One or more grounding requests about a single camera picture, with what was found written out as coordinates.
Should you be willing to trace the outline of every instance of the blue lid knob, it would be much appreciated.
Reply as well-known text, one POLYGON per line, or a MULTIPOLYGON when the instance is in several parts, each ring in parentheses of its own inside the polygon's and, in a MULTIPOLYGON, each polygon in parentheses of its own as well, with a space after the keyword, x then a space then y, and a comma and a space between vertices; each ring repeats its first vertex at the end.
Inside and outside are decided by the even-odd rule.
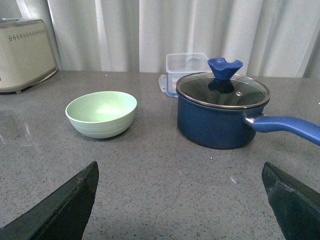
POLYGON ((211 58, 208 64, 218 80, 230 80, 231 77, 244 65, 242 61, 227 62, 224 57, 211 58))

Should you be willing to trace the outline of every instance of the blue pot handle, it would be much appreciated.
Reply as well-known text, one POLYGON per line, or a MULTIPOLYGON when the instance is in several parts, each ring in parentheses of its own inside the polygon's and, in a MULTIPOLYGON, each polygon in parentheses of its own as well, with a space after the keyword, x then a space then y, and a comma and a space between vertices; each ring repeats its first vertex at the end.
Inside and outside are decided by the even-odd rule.
POLYGON ((261 133, 287 131, 320 146, 320 126, 292 116, 245 117, 244 121, 261 133))
POLYGON ((208 60, 213 75, 218 80, 230 80, 231 77, 244 65, 241 61, 227 62, 223 57, 208 60))

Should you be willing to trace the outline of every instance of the glass lid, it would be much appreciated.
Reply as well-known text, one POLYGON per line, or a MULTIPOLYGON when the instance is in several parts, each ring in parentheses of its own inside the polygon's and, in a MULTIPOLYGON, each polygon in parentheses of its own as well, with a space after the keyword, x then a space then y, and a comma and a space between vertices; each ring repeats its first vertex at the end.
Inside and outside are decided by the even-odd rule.
POLYGON ((234 74, 219 80, 212 72, 190 74, 180 78, 176 91, 186 99, 219 109, 248 109, 267 103, 269 90, 252 78, 234 74))

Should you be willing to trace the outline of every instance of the clear plastic container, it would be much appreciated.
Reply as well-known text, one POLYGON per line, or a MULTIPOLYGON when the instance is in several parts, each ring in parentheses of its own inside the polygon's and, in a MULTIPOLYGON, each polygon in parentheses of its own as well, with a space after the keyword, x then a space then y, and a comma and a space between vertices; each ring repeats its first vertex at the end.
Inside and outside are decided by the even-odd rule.
POLYGON ((210 71, 208 57, 202 52, 171 53, 165 60, 166 75, 161 75, 159 85, 170 97, 178 97, 177 81, 185 75, 210 71))

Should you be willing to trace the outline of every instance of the pot lid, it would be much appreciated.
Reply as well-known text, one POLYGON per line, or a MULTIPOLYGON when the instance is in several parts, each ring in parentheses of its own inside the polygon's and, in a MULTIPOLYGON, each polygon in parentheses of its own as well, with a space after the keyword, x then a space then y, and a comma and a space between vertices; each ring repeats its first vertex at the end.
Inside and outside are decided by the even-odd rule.
POLYGON ((224 58, 208 60, 212 72, 186 75, 176 84, 176 91, 186 99, 212 108, 248 109, 267 103, 266 86, 250 77, 234 74, 242 62, 228 63, 224 58))

